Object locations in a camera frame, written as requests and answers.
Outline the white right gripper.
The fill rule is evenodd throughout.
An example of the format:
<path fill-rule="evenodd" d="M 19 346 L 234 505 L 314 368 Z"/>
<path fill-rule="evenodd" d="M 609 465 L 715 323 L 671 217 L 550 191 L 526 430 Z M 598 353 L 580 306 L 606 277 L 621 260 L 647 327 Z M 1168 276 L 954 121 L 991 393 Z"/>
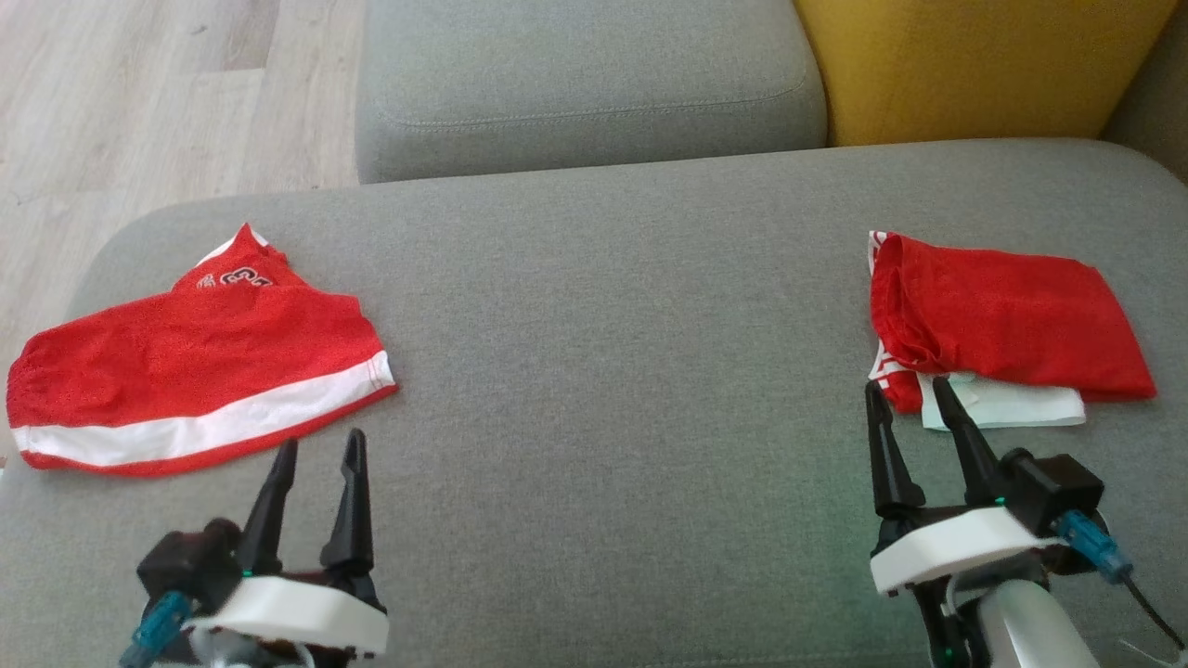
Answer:
<path fill-rule="evenodd" d="M 1068 616 L 1044 588 L 1048 552 L 1001 505 L 999 460 L 947 377 L 933 379 L 939 417 L 952 434 L 969 510 L 912 530 L 870 561 L 880 595 L 914 597 L 925 628 L 929 667 L 1064 667 Z M 877 380 L 865 385 L 876 515 L 924 508 L 895 437 L 895 410 Z"/>

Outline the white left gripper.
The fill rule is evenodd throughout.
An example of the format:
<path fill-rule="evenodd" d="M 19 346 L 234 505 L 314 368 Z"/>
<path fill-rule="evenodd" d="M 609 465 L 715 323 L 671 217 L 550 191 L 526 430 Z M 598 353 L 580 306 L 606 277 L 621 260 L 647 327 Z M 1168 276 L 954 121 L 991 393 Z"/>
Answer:
<path fill-rule="evenodd" d="M 298 443 L 287 439 L 240 538 L 245 576 L 211 616 L 187 620 L 187 642 L 203 667 L 320 667 L 383 656 L 388 617 L 331 587 L 274 575 L 283 571 L 278 546 L 286 494 L 293 484 Z M 324 571 L 368 575 L 374 567 L 368 436 L 348 434 L 341 462 L 345 486 L 331 536 L 321 549 Z"/>

